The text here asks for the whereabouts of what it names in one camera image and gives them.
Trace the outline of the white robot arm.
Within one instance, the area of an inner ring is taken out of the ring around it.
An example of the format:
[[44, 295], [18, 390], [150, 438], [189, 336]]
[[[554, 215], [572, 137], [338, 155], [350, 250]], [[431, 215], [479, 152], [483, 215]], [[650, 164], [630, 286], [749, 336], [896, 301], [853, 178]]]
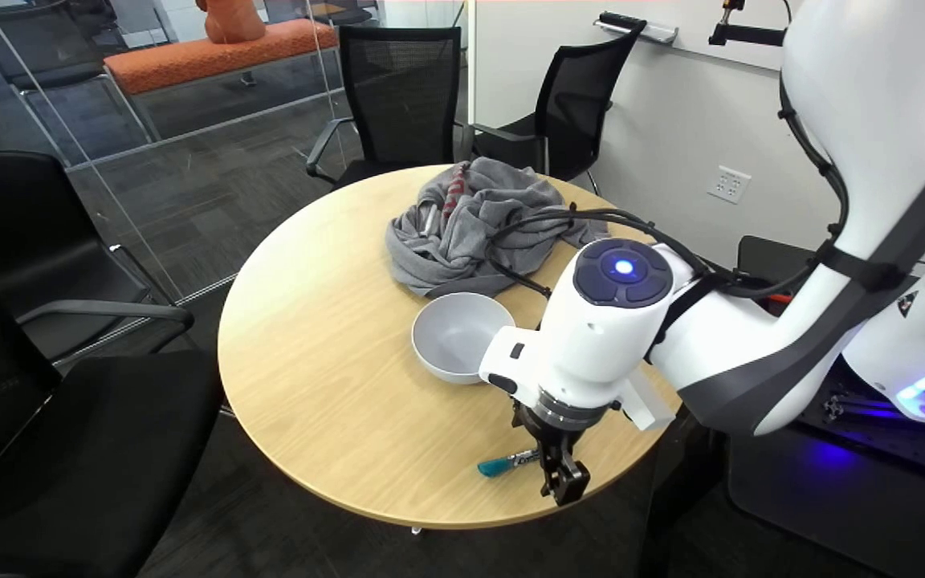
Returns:
[[829, 199], [770, 203], [770, 228], [810, 246], [782, 312], [636, 228], [579, 246], [532, 331], [491, 336], [479, 379], [512, 397], [554, 502], [584, 495], [576, 440], [611, 411], [764, 438], [848, 365], [925, 422], [925, 0], [799, 0], [777, 90]]

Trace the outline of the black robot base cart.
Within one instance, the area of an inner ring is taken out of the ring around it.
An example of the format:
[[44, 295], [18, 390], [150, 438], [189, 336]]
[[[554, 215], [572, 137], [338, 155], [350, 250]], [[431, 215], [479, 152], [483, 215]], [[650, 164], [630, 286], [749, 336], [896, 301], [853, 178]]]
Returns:
[[925, 275], [859, 327], [799, 422], [729, 442], [729, 499], [887, 578], [925, 578]]

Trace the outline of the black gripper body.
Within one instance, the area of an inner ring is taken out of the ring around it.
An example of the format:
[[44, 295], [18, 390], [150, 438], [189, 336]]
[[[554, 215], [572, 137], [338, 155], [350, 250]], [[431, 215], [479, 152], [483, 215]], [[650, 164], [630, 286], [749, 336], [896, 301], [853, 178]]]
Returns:
[[526, 405], [512, 405], [512, 423], [537, 440], [538, 467], [548, 480], [588, 477], [588, 469], [576, 458], [576, 429], [559, 429], [547, 423]]

